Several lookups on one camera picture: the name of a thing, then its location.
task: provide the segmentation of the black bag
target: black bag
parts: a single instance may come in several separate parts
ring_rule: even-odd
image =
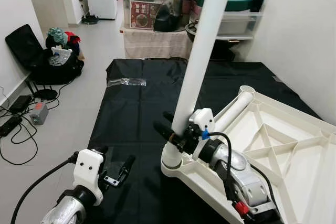
[[[61,85],[81,75],[84,62],[71,54],[62,66],[52,66],[48,58],[53,55],[44,49],[35,37],[31,27],[26,24],[6,38],[6,43],[21,65],[31,71],[30,78],[40,85]]]

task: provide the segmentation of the red cloth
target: red cloth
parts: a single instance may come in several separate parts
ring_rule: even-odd
[[[68,35],[68,42],[70,42],[72,44],[80,42],[80,38],[76,34],[74,34],[73,32],[66,31],[65,33]]]

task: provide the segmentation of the grey tile floor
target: grey tile floor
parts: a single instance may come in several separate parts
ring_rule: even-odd
[[[115,21],[101,20],[96,25],[71,27],[81,38],[80,47],[86,58],[82,75],[62,89],[60,105],[49,111],[45,124],[37,127],[38,153],[29,163],[11,165],[0,159],[0,223],[10,222],[23,192],[45,172],[63,162],[76,150],[87,147],[106,87],[106,67],[115,58],[124,58],[123,38],[119,28],[123,19],[122,2],[118,1]],[[21,145],[1,139],[3,155],[13,162],[23,162],[35,151],[32,141]],[[15,141],[27,137],[26,132]],[[74,165],[67,165],[38,185],[21,206],[16,224],[37,224],[65,189],[72,188]]]

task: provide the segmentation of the green lid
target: green lid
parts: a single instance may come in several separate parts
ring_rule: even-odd
[[[241,10],[251,9],[253,0],[228,0],[226,4],[226,12],[239,12]],[[203,6],[204,0],[196,0],[196,4],[200,7]]]

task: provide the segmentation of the white pvc pipe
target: white pvc pipe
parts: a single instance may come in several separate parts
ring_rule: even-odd
[[[227,0],[205,0],[175,110],[172,130],[182,135],[195,109]]]
[[[252,93],[242,92],[237,101],[216,121],[214,132],[224,132],[244,108],[249,105],[253,98]]]

